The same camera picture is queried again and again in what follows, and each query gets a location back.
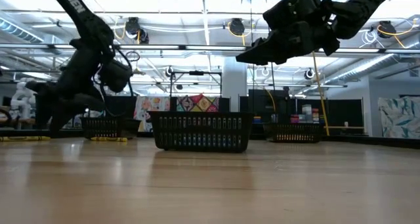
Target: white wall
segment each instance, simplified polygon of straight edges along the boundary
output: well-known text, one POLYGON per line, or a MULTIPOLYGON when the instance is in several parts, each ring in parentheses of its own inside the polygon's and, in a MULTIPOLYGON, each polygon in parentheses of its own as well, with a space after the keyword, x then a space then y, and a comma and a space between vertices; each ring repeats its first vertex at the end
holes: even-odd
POLYGON ((420 78, 417 81, 400 80, 401 77, 372 79, 365 76, 359 82, 347 83, 347 88, 331 88, 328 99, 363 99, 365 132, 372 137, 382 137, 379 98, 397 99, 400 95, 420 95, 420 78))
POLYGON ((369 82, 371 98, 372 136, 382 137, 381 114, 378 99, 398 99, 400 95, 420 95, 420 78, 415 81, 374 80, 369 82))
POLYGON ((362 77, 359 82, 347 83, 347 88, 331 88, 325 94, 328 99, 362 99, 365 133, 372 135, 371 130, 371 99, 369 95, 369 78, 362 77))
POLYGON ((226 57, 222 73, 222 96, 230 98, 230 111, 239 112, 240 96, 247 95, 247 64, 226 57))

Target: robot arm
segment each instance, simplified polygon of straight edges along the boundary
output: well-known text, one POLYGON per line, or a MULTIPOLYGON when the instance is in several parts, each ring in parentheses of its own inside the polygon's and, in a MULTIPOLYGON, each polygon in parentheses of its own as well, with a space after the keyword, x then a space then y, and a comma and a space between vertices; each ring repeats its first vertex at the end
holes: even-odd
POLYGON ((337 39, 354 37, 381 3, 386 0, 281 0, 262 16, 271 31, 260 38, 236 60, 265 65, 283 64, 323 48, 327 56, 339 47, 337 39), (330 24, 329 18, 336 15, 330 24))
POLYGON ((82 0, 57 0, 72 18, 80 39, 73 39, 70 45, 75 52, 62 71, 56 83, 29 82, 28 89, 37 93, 37 123, 44 127, 52 116, 50 130, 58 131, 76 114, 86 108, 106 109, 104 86, 116 93, 129 83, 132 68, 114 59, 116 47, 114 33, 97 15, 93 14, 82 0), (102 96, 94 87, 92 78, 99 75, 102 96))

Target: black plastic basket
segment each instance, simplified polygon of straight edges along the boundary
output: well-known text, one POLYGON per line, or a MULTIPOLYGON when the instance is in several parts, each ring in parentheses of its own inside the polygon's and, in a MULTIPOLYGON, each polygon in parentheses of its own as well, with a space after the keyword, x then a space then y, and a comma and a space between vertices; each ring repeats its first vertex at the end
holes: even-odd
POLYGON ((156 146, 164 150, 243 152, 252 114, 221 112, 149 112, 156 146))
POLYGON ((322 125, 313 123, 264 124, 266 138, 275 143, 318 143, 322 131, 322 125))
POLYGON ((140 121, 125 118, 81 118, 86 139, 93 137, 133 137, 137 134, 140 121))

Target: white column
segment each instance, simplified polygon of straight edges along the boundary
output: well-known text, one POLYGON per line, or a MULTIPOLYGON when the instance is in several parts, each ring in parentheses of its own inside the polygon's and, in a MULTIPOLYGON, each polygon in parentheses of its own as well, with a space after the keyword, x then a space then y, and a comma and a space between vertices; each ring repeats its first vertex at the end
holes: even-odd
POLYGON ((239 96, 246 96, 247 64, 236 62, 234 57, 226 57, 222 71, 222 96, 230 98, 230 111, 239 111, 239 96))

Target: patterned artwork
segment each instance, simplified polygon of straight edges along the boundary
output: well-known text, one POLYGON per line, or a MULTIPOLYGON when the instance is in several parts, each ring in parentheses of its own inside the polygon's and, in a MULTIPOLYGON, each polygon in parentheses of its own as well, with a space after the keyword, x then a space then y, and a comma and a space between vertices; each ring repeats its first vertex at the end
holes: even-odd
POLYGON ((177 102, 179 112, 217 112, 219 111, 219 98, 204 95, 179 97, 177 102))
POLYGON ((379 99, 378 105, 383 137, 420 139, 420 97, 379 99))
POLYGON ((169 105, 169 97, 137 97, 134 119, 141 121, 138 132, 153 132, 152 123, 146 122, 150 119, 147 111, 168 111, 169 105))
MULTIPOLYGON (((147 111, 169 111, 169 97, 137 97, 134 119, 140 120, 138 132, 153 132, 152 123, 147 111)), ((177 111, 179 112, 218 112, 219 98, 196 95, 191 97, 179 97, 177 99, 177 111)))

